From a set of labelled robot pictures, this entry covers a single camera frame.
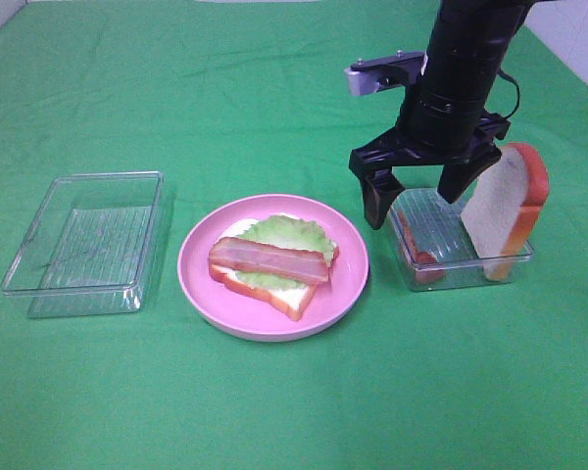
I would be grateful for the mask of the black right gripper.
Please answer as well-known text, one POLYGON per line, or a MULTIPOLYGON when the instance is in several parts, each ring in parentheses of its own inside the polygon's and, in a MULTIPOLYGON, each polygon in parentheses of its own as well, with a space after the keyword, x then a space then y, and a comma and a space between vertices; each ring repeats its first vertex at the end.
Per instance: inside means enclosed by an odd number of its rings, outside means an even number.
POLYGON ((442 149, 410 139, 397 126, 351 151, 349 169, 361 180, 365 219, 370 227, 382 227, 386 215, 405 187, 394 176, 393 166, 443 165, 438 194, 454 203, 468 186, 502 156, 495 145, 503 139, 510 121, 483 111, 467 143, 458 149, 442 149))

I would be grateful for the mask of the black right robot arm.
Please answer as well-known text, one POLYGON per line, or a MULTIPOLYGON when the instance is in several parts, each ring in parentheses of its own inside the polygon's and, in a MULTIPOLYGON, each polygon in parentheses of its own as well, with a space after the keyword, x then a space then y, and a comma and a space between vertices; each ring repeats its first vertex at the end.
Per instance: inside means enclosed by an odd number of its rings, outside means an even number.
POLYGON ((444 1, 423 52, 397 52, 346 68, 355 96, 402 87, 395 124, 352 150, 350 170, 360 182, 365 218, 380 228, 404 187, 398 166, 439 165, 438 194, 454 203, 501 158, 496 146, 510 127, 485 104, 501 64, 523 25, 530 1, 444 1))

